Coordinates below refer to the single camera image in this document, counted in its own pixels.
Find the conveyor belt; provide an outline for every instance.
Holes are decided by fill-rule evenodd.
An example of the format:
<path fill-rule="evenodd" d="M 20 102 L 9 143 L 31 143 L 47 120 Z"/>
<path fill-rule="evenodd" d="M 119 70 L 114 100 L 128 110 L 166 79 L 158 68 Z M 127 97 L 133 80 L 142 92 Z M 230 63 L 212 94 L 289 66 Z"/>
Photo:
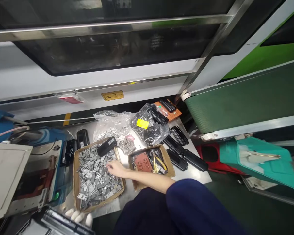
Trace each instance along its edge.
<path fill-rule="evenodd" d="M 294 63 L 228 84 L 185 100 L 202 134 L 294 115 Z"/>

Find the hand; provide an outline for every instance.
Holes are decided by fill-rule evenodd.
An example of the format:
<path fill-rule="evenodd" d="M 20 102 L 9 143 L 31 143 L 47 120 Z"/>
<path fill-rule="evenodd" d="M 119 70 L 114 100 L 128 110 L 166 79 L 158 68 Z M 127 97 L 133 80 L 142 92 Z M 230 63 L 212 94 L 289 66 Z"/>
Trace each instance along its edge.
<path fill-rule="evenodd" d="M 121 178 L 126 178 L 126 173 L 131 171 L 130 169 L 125 169 L 124 166 L 117 160 L 108 162 L 106 167 L 111 174 Z"/>

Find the glass panel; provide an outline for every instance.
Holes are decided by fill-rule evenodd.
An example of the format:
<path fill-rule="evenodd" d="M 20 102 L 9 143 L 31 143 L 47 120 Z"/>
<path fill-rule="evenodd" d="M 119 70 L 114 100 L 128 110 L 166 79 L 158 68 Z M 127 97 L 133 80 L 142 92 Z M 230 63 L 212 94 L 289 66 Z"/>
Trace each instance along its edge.
<path fill-rule="evenodd" d="M 0 29 L 226 14 L 234 0 L 0 0 Z"/>
<path fill-rule="evenodd" d="M 254 0 L 218 48 L 216 55 L 236 53 L 284 2 L 285 0 Z"/>
<path fill-rule="evenodd" d="M 275 31 L 261 46 L 294 43 L 294 15 Z"/>
<path fill-rule="evenodd" d="M 199 58 L 219 25 L 147 30 L 15 44 L 52 76 Z"/>

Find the yellow sticker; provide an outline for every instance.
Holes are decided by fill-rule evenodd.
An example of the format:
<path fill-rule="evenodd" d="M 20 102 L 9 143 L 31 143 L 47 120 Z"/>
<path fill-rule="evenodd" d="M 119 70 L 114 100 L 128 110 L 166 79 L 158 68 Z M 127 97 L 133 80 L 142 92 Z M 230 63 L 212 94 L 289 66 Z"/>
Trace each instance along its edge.
<path fill-rule="evenodd" d="M 113 91 L 113 92 L 108 92 L 108 93 L 101 93 L 101 96 L 105 101 L 117 100 L 117 99 L 124 98 L 123 91 Z"/>
<path fill-rule="evenodd" d="M 149 122 L 144 121 L 142 119 L 137 119 L 136 126 L 139 126 L 141 128 L 147 129 Z"/>

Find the black plastic case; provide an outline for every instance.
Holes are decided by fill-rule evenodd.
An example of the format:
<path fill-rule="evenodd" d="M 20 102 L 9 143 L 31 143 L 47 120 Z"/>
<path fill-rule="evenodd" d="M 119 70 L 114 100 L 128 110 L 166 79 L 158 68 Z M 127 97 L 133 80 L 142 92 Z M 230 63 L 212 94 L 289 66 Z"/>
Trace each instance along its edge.
<path fill-rule="evenodd" d="M 203 159 L 201 159 L 200 157 L 192 153 L 191 151 L 185 149 L 183 156 L 189 163 L 191 163 L 198 170 L 200 171 L 208 170 L 208 164 Z"/>
<path fill-rule="evenodd" d="M 171 132 L 173 133 L 174 137 L 182 146 L 189 144 L 188 139 L 186 138 L 186 136 L 183 134 L 183 132 L 178 126 L 172 127 Z"/>
<path fill-rule="evenodd" d="M 171 150 L 173 150 L 178 155 L 184 152 L 184 148 L 178 142 L 176 142 L 171 136 L 167 136 L 163 141 Z"/>
<path fill-rule="evenodd" d="M 110 137 L 106 140 L 102 145 L 100 145 L 97 149 L 97 153 L 100 157 L 106 155 L 114 146 L 117 145 L 117 141 L 114 137 Z"/>
<path fill-rule="evenodd" d="M 176 107 L 173 104 L 171 104 L 167 99 L 159 100 L 159 103 L 162 104 L 170 113 L 176 110 Z"/>
<path fill-rule="evenodd" d="M 89 145 L 88 132 L 86 129 L 82 129 L 76 133 L 77 136 L 77 147 L 81 149 Z"/>
<path fill-rule="evenodd" d="M 155 122 L 158 122 L 161 125 L 167 124 L 169 121 L 169 119 L 167 119 L 162 113 L 160 113 L 158 110 L 154 108 L 148 109 L 147 112 L 151 114 Z"/>
<path fill-rule="evenodd" d="M 68 140 L 63 143 L 62 158 L 60 166 L 68 166 L 73 163 L 74 153 L 77 150 L 77 140 Z"/>
<path fill-rule="evenodd" d="M 173 165 L 179 168 L 181 171 L 185 171 L 188 168 L 188 163 L 171 149 L 167 149 L 167 153 L 171 159 Z"/>

